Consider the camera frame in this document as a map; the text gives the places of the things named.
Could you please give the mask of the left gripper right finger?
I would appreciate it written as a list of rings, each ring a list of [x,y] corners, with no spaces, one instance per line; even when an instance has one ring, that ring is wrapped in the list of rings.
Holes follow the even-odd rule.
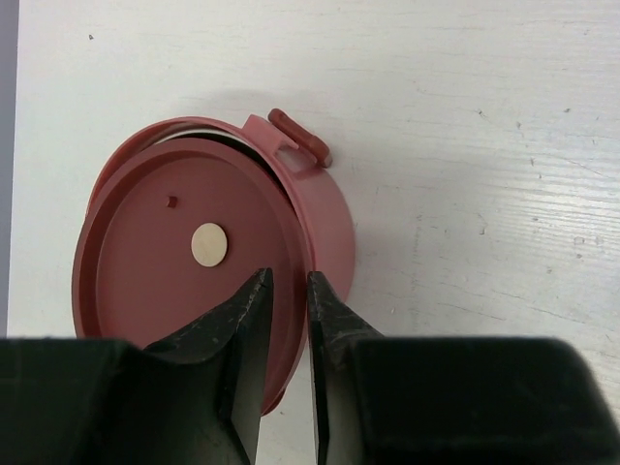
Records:
[[[615,464],[585,360],[545,337],[390,337],[307,279],[321,464]]]

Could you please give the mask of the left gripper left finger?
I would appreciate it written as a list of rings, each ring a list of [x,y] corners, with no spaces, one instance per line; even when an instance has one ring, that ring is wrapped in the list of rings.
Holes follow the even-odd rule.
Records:
[[[1,343],[5,464],[252,464],[273,275],[145,348],[118,339]]]

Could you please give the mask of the dark red lid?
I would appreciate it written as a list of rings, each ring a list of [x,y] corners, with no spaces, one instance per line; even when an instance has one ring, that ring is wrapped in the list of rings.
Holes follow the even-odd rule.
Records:
[[[72,276],[76,333],[146,347],[268,267],[270,412],[300,358],[307,264],[293,207],[255,150],[224,136],[170,139],[124,162],[88,207]]]

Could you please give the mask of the pink lunch bowl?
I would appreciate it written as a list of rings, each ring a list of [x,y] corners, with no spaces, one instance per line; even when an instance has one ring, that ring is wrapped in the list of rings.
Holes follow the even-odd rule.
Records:
[[[206,117],[185,116],[139,130],[108,159],[93,187],[88,207],[105,181],[143,149],[167,140],[208,136],[238,140],[266,161],[301,226],[308,254],[305,286],[307,274],[320,271],[337,295],[346,297],[355,271],[355,228],[345,198],[327,171],[331,162],[329,149],[279,109],[265,118],[252,115],[241,127]]]

